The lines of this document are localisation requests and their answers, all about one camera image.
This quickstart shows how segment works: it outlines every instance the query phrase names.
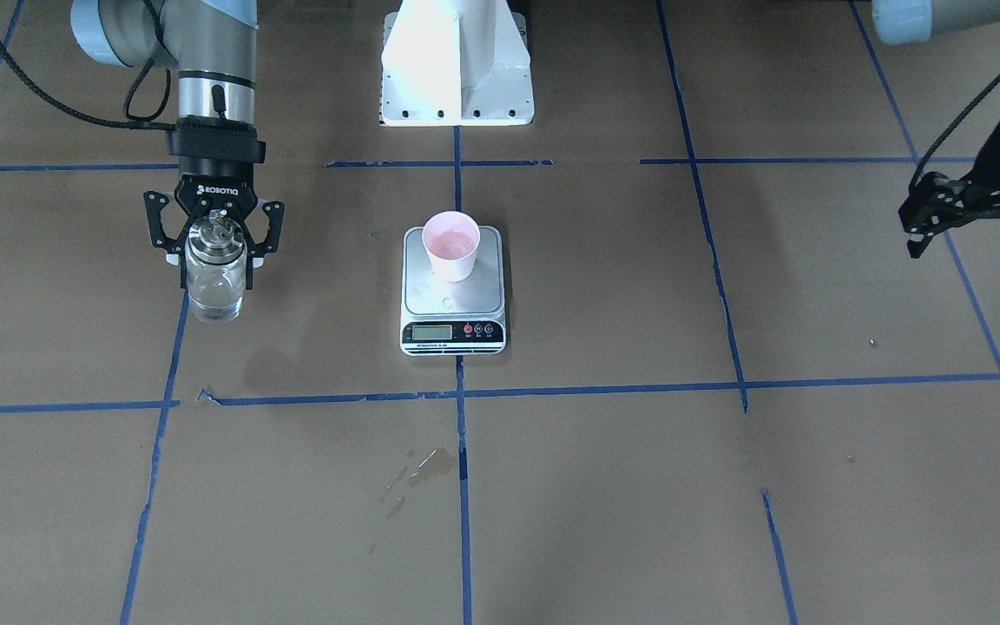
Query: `kitchen scale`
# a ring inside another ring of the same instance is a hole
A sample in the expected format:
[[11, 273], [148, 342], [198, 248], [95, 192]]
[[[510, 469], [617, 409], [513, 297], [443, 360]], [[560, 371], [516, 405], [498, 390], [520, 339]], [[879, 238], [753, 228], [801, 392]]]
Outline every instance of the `kitchen scale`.
[[508, 345], [500, 233], [481, 226], [473, 272], [460, 282], [434, 276], [424, 229], [404, 234], [400, 349], [408, 356], [498, 353]]

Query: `clear glass jar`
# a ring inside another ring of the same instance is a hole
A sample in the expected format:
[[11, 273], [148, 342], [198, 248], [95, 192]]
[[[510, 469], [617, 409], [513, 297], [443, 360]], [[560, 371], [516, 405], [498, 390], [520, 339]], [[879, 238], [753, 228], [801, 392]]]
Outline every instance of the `clear glass jar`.
[[187, 231], [187, 296], [198, 320], [222, 324], [241, 312], [246, 251], [246, 237], [225, 210], [212, 210]]

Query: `scale display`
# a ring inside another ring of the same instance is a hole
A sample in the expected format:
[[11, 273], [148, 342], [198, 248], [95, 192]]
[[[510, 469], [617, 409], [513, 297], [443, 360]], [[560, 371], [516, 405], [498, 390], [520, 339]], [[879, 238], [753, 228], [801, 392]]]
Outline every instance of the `scale display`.
[[434, 277], [422, 228], [406, 231], [401, 295], [400, 349], [406, 355], [497, 353], [508, 345], [503, 242], [495, 228], [481, 227], [473, 272], [460, 282]]

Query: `scale platform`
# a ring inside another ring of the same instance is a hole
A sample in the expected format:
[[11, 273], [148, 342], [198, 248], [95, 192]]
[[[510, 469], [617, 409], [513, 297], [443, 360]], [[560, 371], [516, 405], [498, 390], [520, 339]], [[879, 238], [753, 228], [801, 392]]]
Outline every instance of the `scale platform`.
[[404, 291], [400, 349], [408, 356], [498, 353], [508, 345], [503, 292], [503, 244], [492, 226], [481, 226], [473, 272], [460, 282], [434, 276], [424, 229], [404, 234]]

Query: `light blue joint cap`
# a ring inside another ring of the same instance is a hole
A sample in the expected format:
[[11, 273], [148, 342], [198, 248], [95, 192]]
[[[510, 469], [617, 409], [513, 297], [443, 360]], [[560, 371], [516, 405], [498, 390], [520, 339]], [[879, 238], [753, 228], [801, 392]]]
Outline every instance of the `light blue joint cap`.
[[99, 0], [75, 0], [72, 3], [72, 35], [87, 56], [109, 66], [128, 67], [110, 47], [107, 32], [99, 19]]
[[889, 46], [932, 37], [932, 0], [873, 0], [874, 30]]
[[247, 27], [257, 30], [257, 0], [202, 0], [203, 4], [212, 9], [218, 9], [247, 25]]

